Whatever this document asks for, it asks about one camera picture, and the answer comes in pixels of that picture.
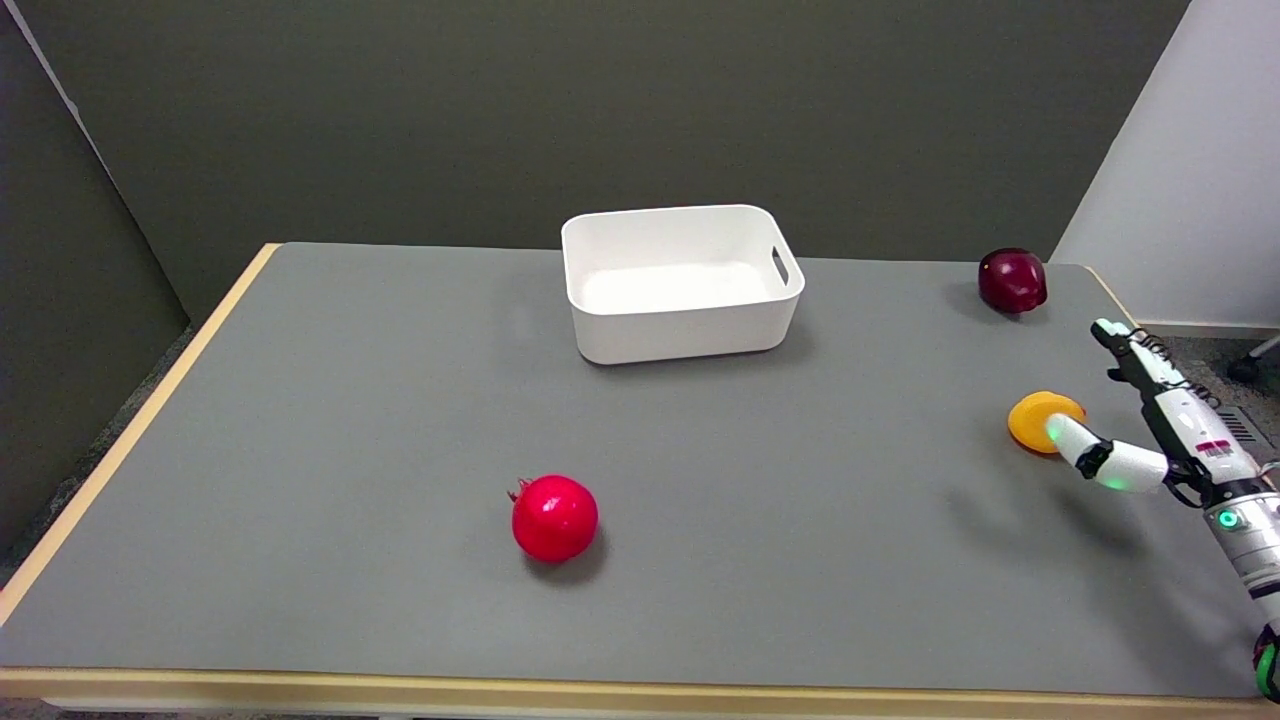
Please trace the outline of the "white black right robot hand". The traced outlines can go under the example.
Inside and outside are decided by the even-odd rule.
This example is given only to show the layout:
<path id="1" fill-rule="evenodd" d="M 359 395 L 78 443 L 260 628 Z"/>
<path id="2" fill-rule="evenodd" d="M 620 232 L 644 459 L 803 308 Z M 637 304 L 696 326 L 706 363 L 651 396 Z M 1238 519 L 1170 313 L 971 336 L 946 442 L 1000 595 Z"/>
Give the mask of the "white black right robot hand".
<path id="1" fill-rule="evenodd" d="M 1193 509 L 1275 495 L 1263 465 L 1242 447 L 1203 389 L 1175 368 L 1157 340 L 1103 318 L 1092 323 L 1091 336 L 1116 363 L 1108 377 L 1138 392 L 1140 416 L 1157 447 L 1106 439 L 1066 413 L 1051 413 L 1039 427 L 1082 477 L 1128 493 L 1165 488 Z"/>

